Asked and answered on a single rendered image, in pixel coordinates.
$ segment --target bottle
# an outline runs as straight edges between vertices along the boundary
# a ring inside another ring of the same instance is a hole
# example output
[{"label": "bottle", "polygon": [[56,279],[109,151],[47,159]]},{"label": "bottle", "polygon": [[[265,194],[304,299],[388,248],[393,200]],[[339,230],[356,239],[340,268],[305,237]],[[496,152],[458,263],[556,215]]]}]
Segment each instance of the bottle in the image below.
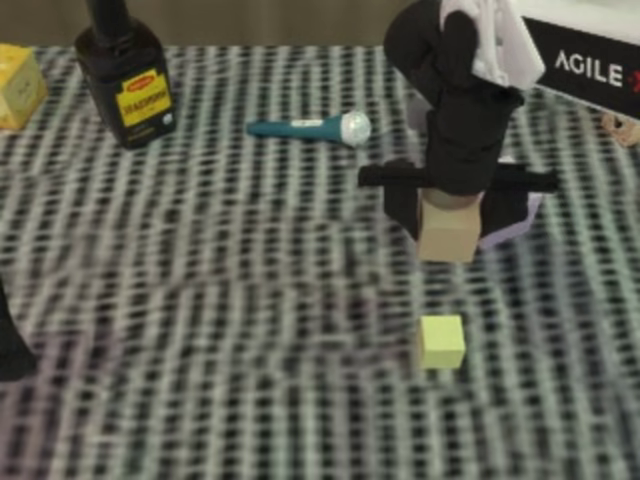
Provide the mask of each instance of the bottle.
[{"label": "bottle", "polygon": [[125,0],[86,0],[92,26],[76,56],[104,123],[127,149],[175,130],[174,102],[162,45],[129,15]]}]

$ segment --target bottle label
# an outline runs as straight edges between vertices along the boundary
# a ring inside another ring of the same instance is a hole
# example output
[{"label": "bottle label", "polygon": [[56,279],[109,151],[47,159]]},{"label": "bottle label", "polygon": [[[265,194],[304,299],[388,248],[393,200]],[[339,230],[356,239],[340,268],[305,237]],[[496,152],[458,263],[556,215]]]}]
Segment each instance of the bottle label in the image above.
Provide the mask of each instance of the bottle label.
[{"label": "bottle label", "polygon": [[291,122],[292,127],[321,127],[324,121],[322,120],[294,120]]},{"label": "bottle label", "polygon": [[123,82],[116,101],[125,127],[138,125],[172,106],[167,79],[155,69]]}]

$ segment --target yellow box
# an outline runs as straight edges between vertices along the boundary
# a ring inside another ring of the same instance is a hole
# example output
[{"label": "yellow box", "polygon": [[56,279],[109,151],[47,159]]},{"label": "yellow box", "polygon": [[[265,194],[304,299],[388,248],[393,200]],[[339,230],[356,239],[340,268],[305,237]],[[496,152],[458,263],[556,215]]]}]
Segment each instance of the yellow box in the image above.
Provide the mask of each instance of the yellow box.
[{"label": "yellow box", "polygon": [[418,335],[423,369],[456,369],[466,351],[462,318],[459,315],[425,316]]},{"label": "yellow box", "polygon": [[47,94],[33,51],[0,44],[0,129],[23,128]]}]

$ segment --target black banner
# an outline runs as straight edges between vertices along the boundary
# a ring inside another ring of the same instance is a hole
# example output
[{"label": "black banner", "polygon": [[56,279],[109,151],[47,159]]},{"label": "black banner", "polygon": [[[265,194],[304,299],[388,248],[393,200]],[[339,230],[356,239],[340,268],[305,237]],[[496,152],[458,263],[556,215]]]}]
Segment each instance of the black banner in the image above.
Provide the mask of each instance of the black banner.
[{"label": "black banner", "polygon": [[640,45],[525,22],[547,66],[540,85],[640,120]]}]

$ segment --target tan block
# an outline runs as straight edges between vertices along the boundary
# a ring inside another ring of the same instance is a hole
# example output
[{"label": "tan block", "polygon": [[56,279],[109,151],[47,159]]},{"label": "tan block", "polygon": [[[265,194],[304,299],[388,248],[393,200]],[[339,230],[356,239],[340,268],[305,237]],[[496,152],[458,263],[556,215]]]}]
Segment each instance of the tan block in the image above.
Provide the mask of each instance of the tan block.
[{"label": "tan block", "polygon": [[31,49],[0,45],[0,128],[23,128],[46,96]]},{"label": "tan block", "polygon": [[633,147],[640,143],[640,123],[628,118],[606,113],[602,117],[604,129],[623,147]]},{"label": "tan block", "polygon": [[466,352],[459,315],[424,316],[418,333],[420,366],[425,369],[460,368]]},{"label": "tan block", "polygon": [[458,209],[442,209],[420,195],[418,258],[424,262],[471,263],[478,248],[482,222],[480,197]]}]

